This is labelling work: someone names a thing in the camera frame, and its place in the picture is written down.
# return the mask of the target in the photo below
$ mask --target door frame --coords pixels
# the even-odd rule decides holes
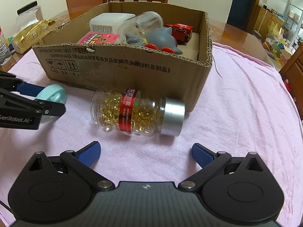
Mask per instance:
[[[256,8],[259,5],[259,1],[260,0],[253,0],[253,2],[252,2],[252,6],[251,6],[251,9],[250,9],[250,12],[249,12],[249,16],[247,18],[246,25],[245,25],[246,28],[248,28],[249,23],[252,21],[252,19],[254,17]]]

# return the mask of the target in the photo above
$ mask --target clear plastic cup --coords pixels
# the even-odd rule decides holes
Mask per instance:
[[[126,42],[125,33],[145,38],[147,33],[151,33],[156,28],[163,28],[163,25],[160,14],[148,11],[125,20],[117,29],[117,34],[121,35],[122,42]]]

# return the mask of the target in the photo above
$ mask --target open cardboard box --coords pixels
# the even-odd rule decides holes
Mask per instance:
[[[101,13],[139,15],[146,11],[159,13],[164,24],[194,27],[190,42],[178,46],[182,55],[128,44],[76,44],[89,32],[89,21]],[[196,105],[212,66],[207,13],[166,3],[101,4],[43,37],[33,50],[49,79],[89,89],[141,89],[151,98],[182,99],[187,111]]]

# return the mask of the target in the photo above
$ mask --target wooden table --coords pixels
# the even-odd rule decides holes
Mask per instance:
[[[66,10],[54,17],[56,19],[56,23],[52,25],[51,28],[56,28],[63,23],[67,23],[80,14],[82,14],[81,11],[73,11],[73,13],[70,13]],[[209,22],[213,42],[231,46],[236,50],[272,65],[272,61],[269,59],[261,43],[253,35],[214,19],[210,19]],[[23,57],[23,55],[13,53],[12,58],[4,66],[0,66],[0,70],[7,72]]]

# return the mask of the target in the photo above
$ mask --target gray plush toy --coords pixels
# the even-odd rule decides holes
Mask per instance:
[[[132,45],[139,45],[139,46],[145,46],[146,43],[154,44],[158,47],[158,49],[162,48],[170,48],[172,49],[176,54],[182,54],[183,52],[177,48],[175,38],[172,36],[172,28],[171,27],[165,27],[165,28],[158,28],[154,29],[151,33],[146,35],[147,42],[144,42],[141,37],[135,36],[130,33],[125,34],[126,42],[128,44]]]

